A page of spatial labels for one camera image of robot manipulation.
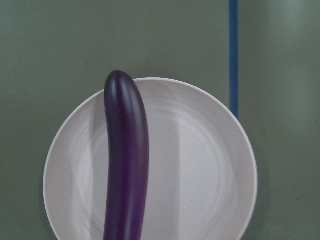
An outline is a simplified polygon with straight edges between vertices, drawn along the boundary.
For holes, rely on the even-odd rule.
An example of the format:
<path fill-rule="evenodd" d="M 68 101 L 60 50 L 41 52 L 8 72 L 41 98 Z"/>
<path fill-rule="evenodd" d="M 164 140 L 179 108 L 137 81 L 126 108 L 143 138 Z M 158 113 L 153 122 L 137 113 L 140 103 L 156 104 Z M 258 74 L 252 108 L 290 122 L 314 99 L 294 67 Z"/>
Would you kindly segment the purple eggplant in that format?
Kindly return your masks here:
<path fill-rule="evenodd" d="M 103 239 L 139 240 L 149 174 L 149 131 L 145 106 L 134 80 L 111 72 L 105 82 L 108 183 Z"/>

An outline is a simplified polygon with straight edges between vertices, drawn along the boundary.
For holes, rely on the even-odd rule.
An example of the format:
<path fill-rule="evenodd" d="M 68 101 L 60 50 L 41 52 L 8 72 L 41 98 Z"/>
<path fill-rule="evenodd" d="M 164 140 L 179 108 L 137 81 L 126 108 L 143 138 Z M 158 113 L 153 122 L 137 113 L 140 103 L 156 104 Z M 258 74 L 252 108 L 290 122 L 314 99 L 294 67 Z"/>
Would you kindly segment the pink plate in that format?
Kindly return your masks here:
<path fill-rule="evenodd" d="M 150 140 L 144 240 L 239 240 L 254 212 L 258 174 L 234 115 L 191 84 L 138 78 Z M 59 240 L 103 237 L 108 181 L 104 93 L 67 118 L 43 176 L 46 213 Z"/>

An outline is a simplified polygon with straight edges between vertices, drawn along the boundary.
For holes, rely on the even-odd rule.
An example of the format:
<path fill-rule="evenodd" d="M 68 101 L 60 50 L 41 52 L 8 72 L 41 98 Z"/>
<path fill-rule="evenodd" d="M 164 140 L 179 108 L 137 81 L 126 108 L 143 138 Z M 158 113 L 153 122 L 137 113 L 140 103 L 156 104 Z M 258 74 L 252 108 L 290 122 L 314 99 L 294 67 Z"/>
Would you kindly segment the blue tape by pink plate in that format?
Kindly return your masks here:
<path fill-rule="evenodd" d="M 239 117 L 239 23 L 238 1 L 229 1 L 229 96 L 230 110 Z"/>

